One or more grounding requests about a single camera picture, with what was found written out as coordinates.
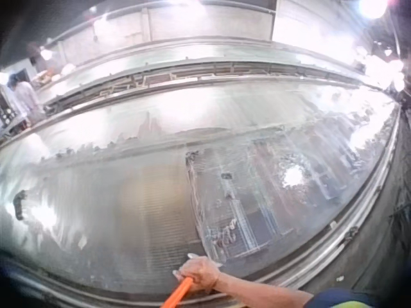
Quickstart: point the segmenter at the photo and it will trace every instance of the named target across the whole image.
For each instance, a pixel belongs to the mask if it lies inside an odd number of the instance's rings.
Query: person
[[[345,289],[328,289],[313,296],[312,294],[249,282],[222,273],[218,265],[207,257],[190,256],[179,270],[173,271],[182,281],[185,277],[193,278],[190,291],[212,289],[232,296],[250,308],[321,308],[321,307],[376,307],[376,302],[368,295]]]
[[[28,118],[32,126],[46,118],[36,92],[28,82],[21,81],[17,75],[14,74],[10,76],[9,86],[17,98],[15,108],[20,115]]]

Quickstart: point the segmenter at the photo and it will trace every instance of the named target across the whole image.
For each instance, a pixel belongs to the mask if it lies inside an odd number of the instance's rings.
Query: hand
[[[185,277],[193,279],[190,291],[212,290],[220,276],[217,265],[207,257],[194,257],[184,263],[174,276],[182,281]]]

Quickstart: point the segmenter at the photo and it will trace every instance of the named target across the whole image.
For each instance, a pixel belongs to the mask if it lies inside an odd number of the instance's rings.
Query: orange handle
[[[188,292],[191,285],[193,284],[193,279],[191,277],[186,277],[180,283],[180,285],[172,292],[170,297],[165,301],[165,303],[161,306],[161,308],[175,308],[182,300],[184,295]]]

